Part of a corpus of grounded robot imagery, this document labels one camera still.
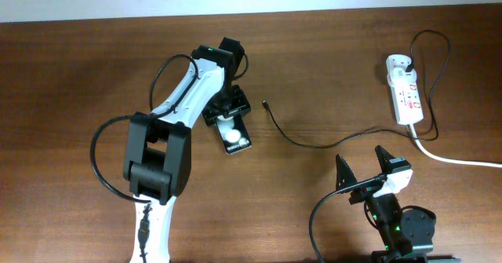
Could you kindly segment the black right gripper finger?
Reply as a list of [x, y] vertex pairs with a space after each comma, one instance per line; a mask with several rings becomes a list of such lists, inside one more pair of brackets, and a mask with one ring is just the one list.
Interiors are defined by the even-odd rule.
[[353, 171], [345, 159], [341, 155], [336, 155], [336, 191], [346, 193], [357, 182]]
[[401, 159], [391, 155], [381, 145], [375, 147], [375, 153], [383, 174], [392, 174], [401, 168]]

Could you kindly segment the black smartphone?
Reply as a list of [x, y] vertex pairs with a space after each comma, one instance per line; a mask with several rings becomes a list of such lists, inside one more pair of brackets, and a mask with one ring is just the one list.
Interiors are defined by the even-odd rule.
[[233, 155], [252, 147], [252, 141], [241, 115], [229, 118], [220, 115], [216, 118], [216, 127], [227, 154]]

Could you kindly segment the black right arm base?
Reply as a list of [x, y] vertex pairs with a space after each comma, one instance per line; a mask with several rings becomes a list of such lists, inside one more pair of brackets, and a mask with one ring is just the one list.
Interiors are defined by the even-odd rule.
[[392, 212], [372, 212], [385, 250], [371, 253], [374, 263], [461, 263], [453, 255], [429, 256], [433, 251], [436, 216], [420, 206], [405, 206]]

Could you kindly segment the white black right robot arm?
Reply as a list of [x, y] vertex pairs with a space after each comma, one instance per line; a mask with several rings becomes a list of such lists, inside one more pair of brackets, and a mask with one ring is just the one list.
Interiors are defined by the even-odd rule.
[[387, 250], [401, 256], [411, 247], [400, 228], [402, 212], [396, 195], [409, 184], [413, 170], [407, 159], [394, 157], [380, 145], [375, 153], [381, 173], [364, 181], [358, 181], [344, 158], [336, 155], [336, 191], [348, 193], [351, 205], [365, 204]]

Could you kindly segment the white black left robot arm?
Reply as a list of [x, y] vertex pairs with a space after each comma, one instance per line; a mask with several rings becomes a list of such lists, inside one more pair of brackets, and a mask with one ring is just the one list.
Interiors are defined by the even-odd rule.
[[251, 148], [243, 122], [250, 104], [234, 83], [247, 59], [241, 43], [223, 38], [218, 47], [201, 45], [190, 56], [180, 84], [149, 119], [129, 124], [123, 177], [136, 200], [133, 262], [168, 262], [173, 206], [191, 173], [191, 130], [199, 117], [217, 128], [232, 155]]

